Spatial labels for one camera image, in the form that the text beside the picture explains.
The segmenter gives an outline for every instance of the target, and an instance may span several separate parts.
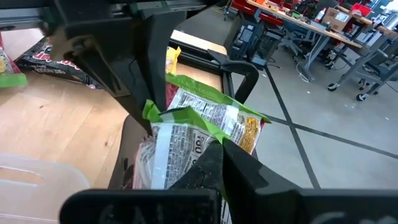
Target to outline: green snack bag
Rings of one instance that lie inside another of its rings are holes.
[[[264,115],[185,75],[168,73],[166,82],[168,109],[191,106],[249,154],[253,152],[264,124],[271,123]]]
[[[159,113],[147,101],[143,117],[153,137],[140,144],[134,163],[133,189],[168,189],[184,175],[209,144],[228,138],[191,107]]]

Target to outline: electronics on desk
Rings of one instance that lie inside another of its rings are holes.
[[[262,68],[271,58],[283,38],[273,24],[257,21],[248,14],[238,13],[233,21],[224,47],[231,60],[245,60]]]
[[[262,34],[262,25],[251,15],[238,12],[224,41],[224,47],[231,60],[242,60],[248,51],[249,45],[255,42]]]

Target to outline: cardboard box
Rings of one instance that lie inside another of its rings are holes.
[[[322,24],[330,25],[332,30],[341,32],[350,19],[350,15],[340,12],[337,9],[329,8],[322,19]]]

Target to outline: black floor tape line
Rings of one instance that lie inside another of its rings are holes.
[[[289,123],[287,121],[285,121],[284,119],[276,118],[274,116],[271,116],[271,115],[268,115],[268,114],[264,114],[264,113],[263,113],[263,115],[266,116],[272,122],[289,126]],[[362,144],[362,143],[359,143],[359,142],[356,142],[356,141],[352,141],[352,140],[349,140],[349,139],[345,139],[345,138],[342,138],[342,137],[339,137],[339,136],[335,136],[335,135],[332,135],[332,134],[324,133],[323,131],[318,131],[318,130],[309,128],[309,127],[304,126],[304,125],[293,123],[293,126],[296,129],[299,129],[299,130],[302,130],[302,131],[306,131],[306,132],[309,132],[309,133],[312,133],[312,134],[316,134],[316,135],[319,135],[319,136],[322,136],[322,137],[325,137],[325,138],[328,138],[328,139],[333,139],[333,140],[338,141],[338,142],[343,142],[345,144],[349,144],[349,145],[352,145],[352,146],[355,146],[355,147],[359,147],[361,149],[369,150],[371,152],[375,152],[375,153],[381,154],[383,156],[388,156],[388,157],[391,157],[393,159],[398,159],[398,155],[397,154],[394,154],[394,153],[391,153],[391,152],[387,152],[387,151],[384,151],[384,150],[381,150],[381,149],[378,149],[378,148],[375,148],[375,147],[372,147],[372,146],[368,146],[368,145],[365,145],[365,144]]]
[[[310,178],[311,184],[312,184],[314,189],[320,189],[321,187],[320,187],[318,179],[317,179],[317,177],[316,177],[316,175],[315,175],[315,173],[314,173],[314,171],[312,169],[312,166],[311,166],[311,163],[310,163],[310,159],[308,158],[307,153],[305,152],[303,143],[301,142],[299,134],[297,133],[297,130],[294,127],[294,124],[292,122],[292,118],[290,117],[289,112],[287,111],[286,105],[285,105],[285,103],[284,103],[284,101],[283,101],[283,99],[282,99],[282,97],[281,97],[281,95],[279,93],[278,88],[276,87],[274,78],[272,77],[271,72],[269,71],[269,69],[266,66],[264,68],[265,68],[265,71],[266,71],[266,73],[268,75],[268,78],[269,78],[269,81],[271,83],[272,89],[274,90],[275,95],[276,95],[276,97],[278,99],[280,107],[282,108],[282,111],[283,111],[283,113],[285,115],[286,122],[289,124],[290,131],[292,132],[294,141],[295,141],[295,143],[297,145],[298,152],[300,153],[300,156],[301,156],[301,158],[303,160],[304,167],[305,167],[305,170],[307,171],[307,174],[308,174],[308,176]]]
[[[391,152],[387,152],[387,151],[384,151],[384,150],[381,150],[381,149],[376,149],[375,147],[372,147],[372,146],[367,146],[365,144],[354,142],[354,141],[351,141],[351,140],[348,140],[348,139],[345,139],[345,138],[341,138],[341,137],[338,137],[338,136],[335,136],[335,135],[332,135],[332,134],[324,133],[322,131],[317,131],[317,130],[314,130],[312,128],[308,128],[306,126],[302,126],[302,125],[299,125],[299,124],[293,124],[293,125],[294,125],[294,127],[296,129],[299,129],[299,130],[303,130],[303,131],[306,131],[306,132],[317,134],[319,136],[323,136],[323,137],[330,138],[330,139],[333,139],[333,140],[336,140],[336,141],[339,141],[339,142],[350,144],[352,146],[360,147],[362,149],[366,149],[366,150],[369,150],[369,151],[372,151],[372,152],[375,152],[375,153],[378,153],[378,154],[382,154],[383,156],[388,156],[388,157],[391,157],[391,158],[394,158],[394,159],[398,159],[398,155],[397,154],[393,154]]]

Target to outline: green snack packaging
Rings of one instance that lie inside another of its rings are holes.
[[[271,123],[264,115],[185,75],[168,73],[166,82],[168,109],[191,106],[247,153],[253,152],[264,125]]]

